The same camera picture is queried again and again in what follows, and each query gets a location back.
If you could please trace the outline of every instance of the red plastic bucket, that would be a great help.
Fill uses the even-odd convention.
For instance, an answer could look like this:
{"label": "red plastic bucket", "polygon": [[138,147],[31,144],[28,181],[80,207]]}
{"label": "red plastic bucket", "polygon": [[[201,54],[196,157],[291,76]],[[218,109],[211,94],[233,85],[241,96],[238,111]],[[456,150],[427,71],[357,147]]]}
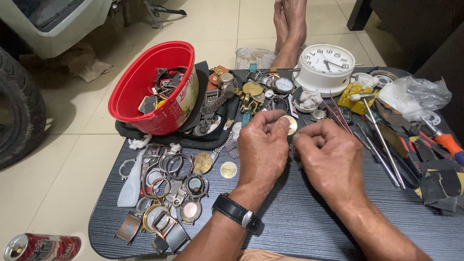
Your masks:
{"label": "red plastic bucket", "polygon": [[[180,128],[192,112],[198,96],[198,77],[194,67],[195,51],[186,42],[171,41],[144,52],[117,83],[108,111],[119,121],[130,123],[140,131],[166,135]],[[151,96],[157,68],[187,68],[184,78],[166,102],[151,113],[143,114],[138,106],[145,96]]]}

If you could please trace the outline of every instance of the white alarm clock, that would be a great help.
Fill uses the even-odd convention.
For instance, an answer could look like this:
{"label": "white alarm clock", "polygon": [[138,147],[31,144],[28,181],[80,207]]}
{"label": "white alarm clock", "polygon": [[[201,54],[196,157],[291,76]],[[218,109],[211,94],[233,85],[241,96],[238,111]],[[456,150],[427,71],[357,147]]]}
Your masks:
{"label": "white alarm clock", "polygon": [[341,94],[349,84],[356,61],[346,49],[317,44],[308,46],[301,53],[293,72],[293,83],[306,91],[318,91],[322,97]]}

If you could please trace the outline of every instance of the black leather watch strap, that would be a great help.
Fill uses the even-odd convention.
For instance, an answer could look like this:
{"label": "black leather watch strap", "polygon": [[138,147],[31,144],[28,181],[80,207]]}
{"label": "black leather watch strap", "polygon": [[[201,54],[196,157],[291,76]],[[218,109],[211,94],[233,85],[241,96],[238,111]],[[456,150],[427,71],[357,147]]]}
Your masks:
{"label": "black leather watch strap", "polygon": [[229,193],[219,194],[213,204],[213,211],[217,210],[228,216],[246,230],[256,232],[261,225],[261,219],[253,212],[246,210],[232,199],[228,198]]}

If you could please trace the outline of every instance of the left hand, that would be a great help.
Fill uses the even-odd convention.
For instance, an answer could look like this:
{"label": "left hand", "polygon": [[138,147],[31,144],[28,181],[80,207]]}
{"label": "left hand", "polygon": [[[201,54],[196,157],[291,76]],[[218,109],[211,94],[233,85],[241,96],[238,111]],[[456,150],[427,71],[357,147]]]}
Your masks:
{"label": "left hand", "polygon": [[290,122],[279,119],[283,110],[261,111],[240,130],[240,178],[238,185],[251,185],[269,193],[287,164]]}

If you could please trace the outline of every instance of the plastic bag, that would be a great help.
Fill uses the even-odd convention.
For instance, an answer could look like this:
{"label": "plastic bag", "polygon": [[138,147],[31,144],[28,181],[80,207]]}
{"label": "plastic bag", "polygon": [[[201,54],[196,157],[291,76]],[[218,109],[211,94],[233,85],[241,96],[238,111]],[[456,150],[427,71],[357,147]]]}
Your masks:
{"label": "plastic bag", "polygon": [[420,121],[419,116],[427,119],[431,111],[447,105],[451,101],[451,92],[443,78],[433,83],[408,76],[385,85],[378,98],[401,112],[408,121]]}

